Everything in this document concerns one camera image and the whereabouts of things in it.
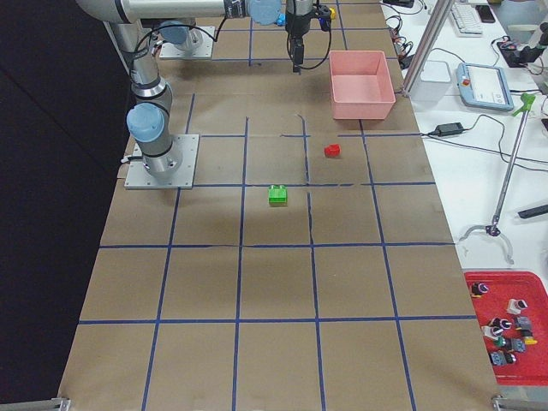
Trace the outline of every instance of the black curtain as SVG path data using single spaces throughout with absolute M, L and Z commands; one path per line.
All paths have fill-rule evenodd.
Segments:
M 129 84 L 73 0 L 3 0 L 0 403 L 57 395 L 128 139 Z

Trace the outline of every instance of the plastic bin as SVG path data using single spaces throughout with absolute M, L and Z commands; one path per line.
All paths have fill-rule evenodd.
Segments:
M 331 110 L 335 119 L 382 120 L 396 102 L 382 51 L 332 51 Z

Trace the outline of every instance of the green block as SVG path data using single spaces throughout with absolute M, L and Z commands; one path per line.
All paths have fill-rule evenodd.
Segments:
M 268 202 L 270 204 L 286 204 L 288 202 L 288 189 L 285 186 L 270 186 L 268 188 Z

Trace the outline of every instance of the red block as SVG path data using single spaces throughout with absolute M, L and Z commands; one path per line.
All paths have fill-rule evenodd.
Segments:
M 324 148 L 324 154 L 326 157 L 337 157 L 341 154 L 341 147 L 338 144 L 329 144 Z

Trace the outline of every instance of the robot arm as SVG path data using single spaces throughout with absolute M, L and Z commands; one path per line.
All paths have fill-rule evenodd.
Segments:
M 290 42 L 289 56 L 294 71 L 299 71 L 304 57 L 302 37 L 310 28 L 312 18 L 331 30 L 331 11 L 313 0 L 287 0 L 286 31 Z M 250 16 L 259 24 L 274 23 L 280 14 L 281 0 L 76 0 L 92 17 L 109 26 L 113 40 L 123 57 L 132 79 L 137 105 L 128 113 L 127 122 L 142 153 L 144 169 L 155 182 L 146 188 L 181 187 L 172 178 L 178 173 L 186 155 L 178 143 L 184 136 L 169 133 L 172 102 L 170 86 L 160 76 L 147 39 L 155 32 L 184 42 L 190 35 L 200 35 L 196 17 Z M 146 32 L 141 21 L 154 20 L 154 32 Z

